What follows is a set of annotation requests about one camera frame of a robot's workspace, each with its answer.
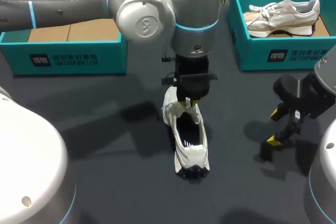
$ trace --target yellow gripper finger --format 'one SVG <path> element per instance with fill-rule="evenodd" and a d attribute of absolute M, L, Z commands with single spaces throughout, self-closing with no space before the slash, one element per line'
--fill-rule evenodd
<path fill-rule="evenodd" d="M 271 136 L 266 142 L 269 143 L 272 146 L 281 146 L 282 145 L 279 141 L 277 141 L 275 139 L 274 135 Z"/>
<path fill-rule="evenodd" d="M 272 116 L 274 116 L 276 113 L 278 113 L 278 108 L 276 108 L 276 109 L 274 110 L 274 112 L 272 113 L 272 115 L 271 115 L 269 118 L 272 118 Z"/>

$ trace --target white sneaker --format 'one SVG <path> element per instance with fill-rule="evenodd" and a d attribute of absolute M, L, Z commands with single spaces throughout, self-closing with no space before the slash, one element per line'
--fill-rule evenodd
<path fill-rule="evenodd" d="M 172 128 L 175 138 L 175 172 L 184 178 L 204 177 L 210 168 L 203 118 L 197 104 L 191 107 L 190 99 L 186 99 L 186 106 L 183 107 L 177 101 L 176 91 L 176 87 L 168 88 L 162 108 L 163 121 Z M 193 133 L 198 136 L 187 138 L 180 120 L 188 120 L 187 124 L 193 127 Z"/>
<path fill-rule="evenodd" d="M 320 15 L 320 1 L 296 3 L 284 0 L 264 7 L 250 5 L 250 12 L 244 13 L 248 33 L 265 38 L 275 31 L 293 35 L 311 36 Z"/>

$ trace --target white robotic arm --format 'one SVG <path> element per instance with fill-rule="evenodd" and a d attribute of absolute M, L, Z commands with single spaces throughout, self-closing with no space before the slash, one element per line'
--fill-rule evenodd
<path fill-rule="evenodd" d="M 113 18 L 123 36 L 152 42 L 170 33 L 175 76 L 163 84 L 177 87 L 179 101 L 207 95 L 210 80 L 207 55 L 215 41 L 221 0 L 0 0 L 0 31 L 68 25 Z"/>

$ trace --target black bracket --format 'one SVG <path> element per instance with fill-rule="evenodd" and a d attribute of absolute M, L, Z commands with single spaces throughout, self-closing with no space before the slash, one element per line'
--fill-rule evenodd
<path fill-rule="evenodd" d="M 178 77 L 166 77 L 161 79 L 162 85 L 173 85 L 176 87 L 184 80 L 217 80 L 217 76 L 213 73 L 198 73 L 198 74 L 186 74 Z"/>
<path fill-rule="evenodd" d="M 164 57 L 162 57 L 161 60 L 162 60 L 162 62 L 171 62 L 171 61 L 175 61 L 176 58 L 164 56 Z"/>

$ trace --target shoe box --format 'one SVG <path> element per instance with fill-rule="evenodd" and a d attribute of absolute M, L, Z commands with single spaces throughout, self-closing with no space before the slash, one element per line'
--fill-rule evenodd
<path fill-rule="evenodd" d="M 277 34 L 251 38 L 243 16 L 249 11 L 249 5 L 265 6 L 281 1 L 230 0 L 228 22 L 240 70 L 313 69 L 336 45 L 336 0 L 320 0 L 320 17 L 310 37 Z"/>
<path fill-rule="evenodd" d="M 112 19 L 10 31 L 0 50 L 14 75 L 125 74 L 127 42 Z"/>

